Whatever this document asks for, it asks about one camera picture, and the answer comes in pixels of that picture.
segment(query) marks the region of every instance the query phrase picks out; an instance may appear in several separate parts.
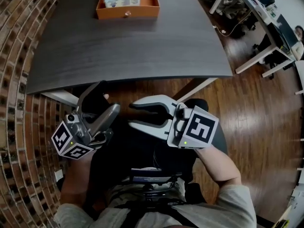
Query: desk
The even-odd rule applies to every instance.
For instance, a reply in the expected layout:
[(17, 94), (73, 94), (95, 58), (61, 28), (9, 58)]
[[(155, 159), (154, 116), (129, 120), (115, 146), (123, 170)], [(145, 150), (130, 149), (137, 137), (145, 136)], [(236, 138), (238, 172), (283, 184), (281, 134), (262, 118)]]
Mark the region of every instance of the desk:
[[(283, 52), (282, 50), (280, 50), (280, 48), (276, 45), (275, 40), (273, 38), (272, 33), (270, 33), (269, 29), (267, 28), (267, 25), (269, 23), (269, 19), (267, 19), (267, 21), (265, 22), (260, 14), (259, 14), (259, 10), (256, 9), (256, 4), (252, 1), (252, 0), (243, 0), (246, 5), (249, 7), (249, 9), (252, 11), (252, 13), (255, 15), (255, 17), (257, 18), (257, 20), (260, 22), (260, 24), (262, 25), (264, 31), (266, 32), (266, 34), (269, 37), (269, 40), (271, 42), (271, 45), (269, 47), (267, 47), (265, 50), (261, 51), (260, 53), (258, 53), (255, 57), (253, 57), (252, 59), (248, 60), (246, 63), (244, 63), (242, 66), (238, 67), (236, 69), (236, 73), (240, 74), (243, 71), (245, 71), (246, 69), (250, 68), (251, 66), (253, 66), (254, 64), (256, 64), (259, 60), (265, 58), (266, 56), (270, 55), (271, 53), (273, 53), (275, 50), (277, 50), (278, 52), (282, 53), (284, 56), (286, 56), (288, 59), (277, 65), (276, 67), (268, 70), (267, 72), (262, 74), (262, 77), (267, 77), (272, 75), (274, 72), (280, 70), (281, 68), (289, 65), (290, 63), (295, 61), (295, 57), (294, 55), (291, 53), (290, 55), (287, 55), (285, 52)], [(218, 7), (219, 3), (221, 2), (221, 0), (216, 0), (215, 3), (213, 4), (210, 13), (213, 14), (214, 11), (216, 10), (216, 8)]]
[(159, 0), (157, 19), (94, 18), (98, 0), (61, 0), (35, 52), (27, 93), (66, 104), (50, 91), (93, 82), (196, 78), (180, 101), (232, 76), (223, 46), (197, 0)]

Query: gray t-shirt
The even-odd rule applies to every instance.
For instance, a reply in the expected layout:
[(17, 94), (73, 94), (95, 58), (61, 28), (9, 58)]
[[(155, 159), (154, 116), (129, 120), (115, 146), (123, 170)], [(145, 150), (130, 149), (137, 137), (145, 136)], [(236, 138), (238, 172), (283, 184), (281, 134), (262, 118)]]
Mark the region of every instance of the gray t-shirt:
[[(169, 194), (170, 198), (181, 198), (184, 194), (183, 183), (179, 182), (176, 189)], [(117, 186), (112, 192), (117, 194), (121, 190), (136, 189), (136, 185)], [(119, 228), (124, 222), (129, 209), (113, 208), (127, 200), (142, 199), (138, 195), (125, 194), (114, 199), (108, 208), (93, 221), (81, 208), (73, 204), (63, 204), (58, 208), (55, 221), (61, 228)], [(249, 188), (242, 185), (228, 185), (218, 192), (214, 205), (177, 205), (173, 206), (182, 216), (200, 228), (256, 228), (257, 221), (250, 197)], [(145, 213), (136, 228), (163, 228), (181, 225), (174, 218), (158, 212)]]

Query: black strap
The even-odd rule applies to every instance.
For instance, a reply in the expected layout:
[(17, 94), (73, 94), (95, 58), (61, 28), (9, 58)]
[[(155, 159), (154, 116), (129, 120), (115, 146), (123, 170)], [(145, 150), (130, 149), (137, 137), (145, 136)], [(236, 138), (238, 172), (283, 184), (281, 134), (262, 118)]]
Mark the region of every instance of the black strap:
[(159, 212), (161, 214), (169, 215), (172, 218), (176, 219), (183, 226), (197, 228), (190, 220), (182, 216), (176, 209), (173, 209), (169, 205), (161, 205), (154, 208), (144, 208), (144, 207), (132, 207), (130, 212), (127, 214), (126, 219), (124, 220), (121, 228), (134, 228), (139, 219), (141, 219), (147, 212)]

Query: wooden floor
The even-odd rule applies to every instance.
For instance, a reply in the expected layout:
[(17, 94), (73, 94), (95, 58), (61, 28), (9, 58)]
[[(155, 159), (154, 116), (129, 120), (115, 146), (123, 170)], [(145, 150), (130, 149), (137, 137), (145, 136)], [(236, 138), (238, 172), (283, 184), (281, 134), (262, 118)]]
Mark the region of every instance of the wooden floor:
[[(250, 188), (256, 213), (275, 221), (288, 204), (303, 157), (299, 142), (303, 99), (295, 95), (300, 88), (293, 68), (279, 71), (273, 80), (262, 78), (266, 69), (258, 65), (235, 74), (234, 70), (248, 60), (255, 40), (263, 36), (257, 29), (238, 40), (220, 37), (234, 76), (216, 80), (193, 97), (206, 99), (209, 111), (220, 119), (229, 156)], [(130, 113), (128, 104), (132, 101), (148, 95), (173, 96), (188, 81), (113, 84), (110, 101), (120, 102), (122, 112)], [(193, 172), (207, 202), (214, 202), (218, 189), (204, 167), (197, 162)]]

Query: brick wall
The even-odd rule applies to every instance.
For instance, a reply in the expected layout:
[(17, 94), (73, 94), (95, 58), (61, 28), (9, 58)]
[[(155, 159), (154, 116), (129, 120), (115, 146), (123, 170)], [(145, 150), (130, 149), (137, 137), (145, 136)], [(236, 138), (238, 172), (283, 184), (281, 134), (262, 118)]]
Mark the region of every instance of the brick wall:
[(53, 171), (63, 164), (50, 136), (69, 108), (25, 95), (35, 48), (59, 0), (0, 0), (0, 227), (54, 227)]

